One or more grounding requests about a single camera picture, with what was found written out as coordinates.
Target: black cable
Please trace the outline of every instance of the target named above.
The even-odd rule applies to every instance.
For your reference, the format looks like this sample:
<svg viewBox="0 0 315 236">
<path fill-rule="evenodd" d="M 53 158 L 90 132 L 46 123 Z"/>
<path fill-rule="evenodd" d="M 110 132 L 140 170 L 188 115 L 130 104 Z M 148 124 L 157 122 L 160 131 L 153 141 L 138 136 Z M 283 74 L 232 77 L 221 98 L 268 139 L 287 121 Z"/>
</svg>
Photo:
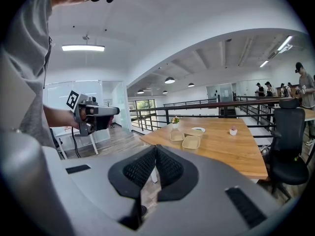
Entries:
<svg viewBox="0 0 315 236">
<path fill-rule="evenodd" d="M 75 138 L 74 138 L 74 134 L 73 134 L 73 127 L 72 127 L 72 138 L 73 138 L 73 141 L 74 141 L 74 150 L 75 150 L 75 153 L 77 154 L 78 158 L 81 158 L 79 152 L 78 152 L 78 146 L 77 146 L 77 142 L 75 141 Z"/>
</svg>

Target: chair armrest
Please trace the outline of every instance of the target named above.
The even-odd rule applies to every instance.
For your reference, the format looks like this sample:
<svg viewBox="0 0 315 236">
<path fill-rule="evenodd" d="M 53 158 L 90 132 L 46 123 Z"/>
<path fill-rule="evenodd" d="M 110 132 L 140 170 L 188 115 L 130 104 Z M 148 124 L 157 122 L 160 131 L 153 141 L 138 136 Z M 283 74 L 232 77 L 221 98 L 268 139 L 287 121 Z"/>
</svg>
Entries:
<svg viewBox="0 0 315 236">
<path fill-rule="evenodd" d="M 271 131 L 271 135 L 272 135 L 274 138 L 281 138 L 281 137 L 282 137 L 282 135 L 281 135 L 278 131 L 276 131 L 276 130 Z"/>
</svg>

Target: person in black shirt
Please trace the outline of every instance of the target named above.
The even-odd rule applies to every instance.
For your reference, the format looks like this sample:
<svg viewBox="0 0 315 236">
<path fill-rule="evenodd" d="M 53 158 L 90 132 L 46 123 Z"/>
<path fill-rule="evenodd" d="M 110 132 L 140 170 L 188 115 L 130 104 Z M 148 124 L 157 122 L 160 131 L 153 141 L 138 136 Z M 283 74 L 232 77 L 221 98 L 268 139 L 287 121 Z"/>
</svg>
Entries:
<svg viewBox="0 0 315 236">
<path fill-rule="evenodd" d="M 260 85 L 260 83 L 257 83 L 256 86 L 258 86 L 258 89 L 255 93 L 258 93 L 258 96 L 265 96 L 264 88 Z"/>
</svg>

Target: wooden floor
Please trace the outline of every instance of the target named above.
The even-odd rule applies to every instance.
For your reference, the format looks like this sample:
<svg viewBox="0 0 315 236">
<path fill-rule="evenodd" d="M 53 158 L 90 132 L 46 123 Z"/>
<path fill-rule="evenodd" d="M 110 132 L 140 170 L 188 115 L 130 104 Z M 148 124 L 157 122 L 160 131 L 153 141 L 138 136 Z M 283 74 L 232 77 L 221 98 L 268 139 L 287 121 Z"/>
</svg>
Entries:
<svg viewBox="0 0 315 236">
<path fill-rule="evenodd" d="M 138 146 L 144 145 L 144 143 L 139 139 L 140 135 L 135 134 L 135 133 L 130 133 L 123 131 L 123 129 L 117 125 L 115 125 L 115 128 L 109 129 L 110 132 L 110 140 L 107 140 L 105 142 L 101 142 L 96 144 L 97 150 L 99 154 L 101 155 L 106 155 L 110 153 L 115 153 L 127 149 L 132 149 L 136 148 Z M 304 135 L 304 142 L 308 141 L 308 128 L 305 130 L 305 135 Z M 306 162 L 308 158 L 308 153 L 309 153 L 309 147 L 307 147 L 303 142 L 303 150 L 302 150 L 302 158 Z M 96 156 L 94 149 L 92 146 L 86 146 L 84 150 L 79 151 L 81 157 L 87 157 L 87 156 Z M 70 150 L 66 152 L 67 156 L 69 158 L 77 158 L 74 150 Z M 310 161 L 308 168 L 310 175 L 313 173 L 315 167 L 315 156 L 312 158 Z M 159 181 L 159 176 L 157 172 L 157 183 L 153 183 L 151 177 L 149 177 L 147 183 L 145 184 L 144 188 L 141 191 L 141 200 L 142 204 L 145 205 L 148 208 L 148 212 L 145 215 L 144 219 L 146 219 L 154 210 L 156 209 L 157 206 L 157 195 L 158 192 L 161 190 L 160 187 L 160 181 Z M 284 185 L 290 195 L 292 197 L 298 197 L 302 194 L 304 191 L 306 184 L 302 185 L 297 185 L 297 186 L 291 186 L 291 185 Z M 269 192 L 271 192 L 270 187 L 265 187 Z M 280 192 L 276 191 L 274 197 L 277 199 L 279 204 L 283 205 L 286 201 L 286 197 Z"/>
</svg>

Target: white plate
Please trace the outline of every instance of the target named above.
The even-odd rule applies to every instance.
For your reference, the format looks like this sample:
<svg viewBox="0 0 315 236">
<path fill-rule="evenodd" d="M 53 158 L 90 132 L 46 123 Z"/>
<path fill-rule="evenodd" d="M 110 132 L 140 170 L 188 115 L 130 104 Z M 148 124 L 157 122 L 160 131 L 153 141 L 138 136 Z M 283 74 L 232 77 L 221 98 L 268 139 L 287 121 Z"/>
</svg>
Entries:
<svg viewBox="0 0 315 236">
<path fill-rule="evenodd" d="M 192 128 L 192 129 L 194 129 L 194 130 L 201 129 L 202 132 L 205 132 L 205 131 L 206 131 L 204 128 L 199 128 L 199 127 L 197 127 L 197 128 Z"/>
</svg>

